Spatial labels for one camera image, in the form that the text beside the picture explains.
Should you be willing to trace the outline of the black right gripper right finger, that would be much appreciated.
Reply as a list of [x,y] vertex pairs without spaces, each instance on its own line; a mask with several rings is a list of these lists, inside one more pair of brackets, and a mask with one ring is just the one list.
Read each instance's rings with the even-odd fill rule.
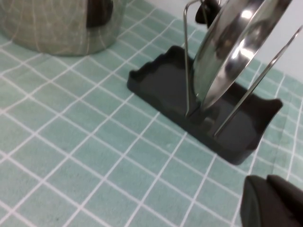
[[278,175],[268,175],[267,182],[289,210],[291,219],[303,226],[303,191]]

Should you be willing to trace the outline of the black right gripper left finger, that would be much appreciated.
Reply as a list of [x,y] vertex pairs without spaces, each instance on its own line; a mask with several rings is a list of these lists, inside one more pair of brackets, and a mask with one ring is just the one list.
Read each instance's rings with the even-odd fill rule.
[[244,227],[285,227],[285,206],[274,188],[263,178],[245,178],[240,209]]

